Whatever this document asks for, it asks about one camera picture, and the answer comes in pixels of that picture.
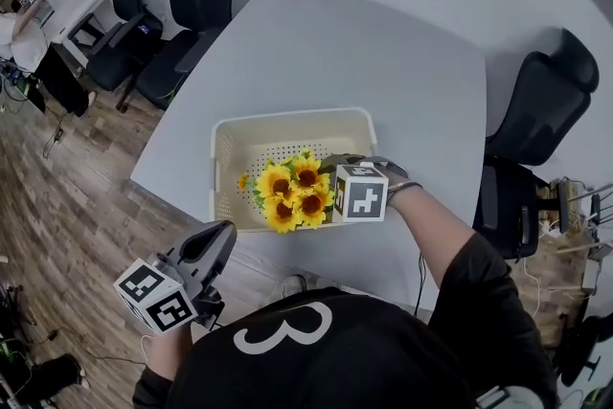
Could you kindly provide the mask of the person's grey shoe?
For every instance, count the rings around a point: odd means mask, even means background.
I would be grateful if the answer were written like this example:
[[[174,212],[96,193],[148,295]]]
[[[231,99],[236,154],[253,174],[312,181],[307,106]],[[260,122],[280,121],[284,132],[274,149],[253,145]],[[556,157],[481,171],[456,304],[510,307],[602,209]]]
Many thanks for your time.
[[[281,298],[303,293],[307,291],[307,281],[302,275],[291,275],[286,277],[281,283]]]

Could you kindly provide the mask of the cream plastic basket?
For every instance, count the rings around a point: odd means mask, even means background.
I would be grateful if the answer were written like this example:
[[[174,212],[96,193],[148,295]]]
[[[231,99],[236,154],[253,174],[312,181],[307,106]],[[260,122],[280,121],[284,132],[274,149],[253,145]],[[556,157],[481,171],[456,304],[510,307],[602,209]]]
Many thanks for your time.
[[[259,177],[270,160],[279,164],[307,149],[323,160],[332,154],[375,154],[371,115],[357,107],[264,114],[218,122],[212,130],[210,219],[231,220],[242,233],[270,232],[243,174]]]

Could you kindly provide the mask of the grey white waist device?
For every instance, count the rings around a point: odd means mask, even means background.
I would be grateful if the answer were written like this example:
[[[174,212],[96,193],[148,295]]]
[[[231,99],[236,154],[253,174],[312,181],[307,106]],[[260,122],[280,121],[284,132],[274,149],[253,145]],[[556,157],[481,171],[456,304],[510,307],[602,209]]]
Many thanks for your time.
[[[528,388],[496,386],[476,399],[475,409],[544,409],[544,406]]]

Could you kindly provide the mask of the person's black printed shirt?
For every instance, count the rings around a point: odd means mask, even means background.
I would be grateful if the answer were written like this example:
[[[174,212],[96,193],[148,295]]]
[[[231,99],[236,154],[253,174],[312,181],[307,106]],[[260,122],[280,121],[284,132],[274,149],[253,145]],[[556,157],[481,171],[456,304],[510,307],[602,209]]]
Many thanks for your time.
[[[556,377],[508,265],[472,237],[422,322],[328,287],[199,339],[174,379],[145,369],[134,409],[476,409],[494,387],[556,409]]]

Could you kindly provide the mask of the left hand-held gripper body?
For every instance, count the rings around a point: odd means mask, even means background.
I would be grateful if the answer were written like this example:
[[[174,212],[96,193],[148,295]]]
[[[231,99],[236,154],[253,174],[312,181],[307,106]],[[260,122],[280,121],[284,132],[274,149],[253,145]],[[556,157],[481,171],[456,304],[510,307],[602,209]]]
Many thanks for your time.
[[[224,267],[223,254],[190,255],[172,248],[147,261],[136,260],[114,288],[131,313],[156,334],[191,322],[209,329],[225,307],[214,287]]]

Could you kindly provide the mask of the white side desk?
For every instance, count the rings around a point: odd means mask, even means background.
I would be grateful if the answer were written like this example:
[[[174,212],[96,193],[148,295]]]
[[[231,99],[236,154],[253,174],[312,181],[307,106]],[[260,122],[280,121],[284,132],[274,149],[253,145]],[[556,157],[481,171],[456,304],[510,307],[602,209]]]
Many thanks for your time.
[[[87,57],[68,38],[69,33],[85,17],[86,14],[93,12],[103,0],[64,0],[62,3],[53,1],[51,7],[53,13],[42,24],[42,31],[45,33],[48,42],[62,45],[84,68],[87,64]]]

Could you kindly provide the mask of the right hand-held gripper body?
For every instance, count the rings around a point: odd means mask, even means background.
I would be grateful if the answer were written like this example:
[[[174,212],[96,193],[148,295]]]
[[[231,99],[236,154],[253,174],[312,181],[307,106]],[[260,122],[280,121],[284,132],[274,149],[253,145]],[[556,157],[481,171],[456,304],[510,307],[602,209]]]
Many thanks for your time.
[[[332,154],[320,171],[329,174],[334,193],[332,223],[382,221],[390,194],[388,173],[408,180],[406,169],[380,156]]]

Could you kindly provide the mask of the person's left forearm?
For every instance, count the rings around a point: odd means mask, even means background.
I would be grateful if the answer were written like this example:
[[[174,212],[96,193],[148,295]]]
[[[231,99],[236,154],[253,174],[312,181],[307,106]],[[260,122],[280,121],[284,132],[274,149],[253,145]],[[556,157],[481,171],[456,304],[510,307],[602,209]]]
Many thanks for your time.
[[[174,380],[193,347],[191,326],[185,324],[152,339],[147,366],[166,380]]]

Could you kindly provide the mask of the person's right forearm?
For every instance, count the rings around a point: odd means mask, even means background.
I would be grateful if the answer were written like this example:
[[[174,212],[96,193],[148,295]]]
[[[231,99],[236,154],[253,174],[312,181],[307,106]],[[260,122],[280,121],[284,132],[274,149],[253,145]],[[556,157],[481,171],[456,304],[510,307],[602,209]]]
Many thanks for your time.
[[[475,232],[420,186],[394,194],[390,205],[409,228],[437,287]]]

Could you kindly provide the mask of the yellow sunflower bouquet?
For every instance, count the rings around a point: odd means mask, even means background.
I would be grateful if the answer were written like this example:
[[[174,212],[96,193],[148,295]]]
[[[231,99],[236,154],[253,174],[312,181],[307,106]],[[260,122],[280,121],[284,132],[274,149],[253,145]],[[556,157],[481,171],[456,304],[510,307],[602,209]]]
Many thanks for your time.
[[[278,233],[316,229],[331,221],[330,174],[307,148],[280,162],[267,160],[257,176],[242,174],[238,189],[251,193],[267,225]]]

